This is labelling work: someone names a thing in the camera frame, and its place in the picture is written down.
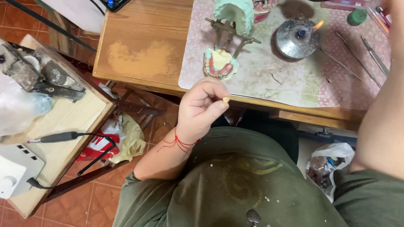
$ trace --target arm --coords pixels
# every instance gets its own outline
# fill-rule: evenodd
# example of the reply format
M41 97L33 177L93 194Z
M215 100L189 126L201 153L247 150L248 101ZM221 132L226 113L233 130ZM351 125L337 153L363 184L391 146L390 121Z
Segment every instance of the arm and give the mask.
M139 161L133 171L136 178L176 179L195 142L205 136L210 125L229 108L222 100L224 97L230 97L230 93L212 77L195 84L181 100L177 126ZM175 135L183 145L174 142Z
M391 0L392 64L388 79L368 110L358 133L351 171L373 169L404 179L404 1Z

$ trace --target pink patterned table mat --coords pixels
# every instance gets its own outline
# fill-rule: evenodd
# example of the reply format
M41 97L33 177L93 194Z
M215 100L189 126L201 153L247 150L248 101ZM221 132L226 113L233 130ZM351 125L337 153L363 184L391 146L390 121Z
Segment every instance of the pink patterned table mat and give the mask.
M369 55L360 36L363 35L369 41L387 68L390 68L388 39L370 18L358 27L351 27L346 22L350 12L320 8L319 3L312 5L316 12L312 20L315 23L319 20L326 21L325 27L321 28L323 48L356 72L362 81L350 76L319 51L294 63L274 56L271 51L271 36L285 20L280 10L275 8L264 22L255 25L254 37L263 43L246 45L237 58L240 63L238 72L232 79L224 82L230 93L300 107L369 108L379 88L334 32L338 30L345 35L345 39L357 50L381 84L384 83L385 76ZM190 89L205 76L202 71L204 51L212 48L215 41L215 32L209 22L205 21L205 17L214 18L213 7L212 0L194 1L179 78L179 86L182 88ZM281 85L272 78L272 74Z

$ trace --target green t-shirt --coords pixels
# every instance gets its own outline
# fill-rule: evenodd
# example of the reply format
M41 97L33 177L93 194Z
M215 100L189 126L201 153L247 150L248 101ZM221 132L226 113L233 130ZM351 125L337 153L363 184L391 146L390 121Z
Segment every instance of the green t-shirt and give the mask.
M113 227L245 227L252 224L249 209L259 214L259 227L402 225L402 181L368 170L336 174L336 181L334 207L271 138L214 128L178 180L139 181L130 174Z

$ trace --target white control box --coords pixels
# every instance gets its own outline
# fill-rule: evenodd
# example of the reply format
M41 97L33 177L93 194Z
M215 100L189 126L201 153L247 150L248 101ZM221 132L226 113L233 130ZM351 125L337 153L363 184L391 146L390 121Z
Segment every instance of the white control box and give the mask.
M0 198L8 199L27 192L27 180L36 177L45 162L22 144L0 145Z

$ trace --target white cloth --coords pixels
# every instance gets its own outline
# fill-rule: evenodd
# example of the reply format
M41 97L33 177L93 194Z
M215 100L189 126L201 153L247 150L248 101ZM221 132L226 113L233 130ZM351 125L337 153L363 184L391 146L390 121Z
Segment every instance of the white cloth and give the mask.
M84 31L101 33L104 16L90 0L42 0ZM105 12L100 0L94 0Z

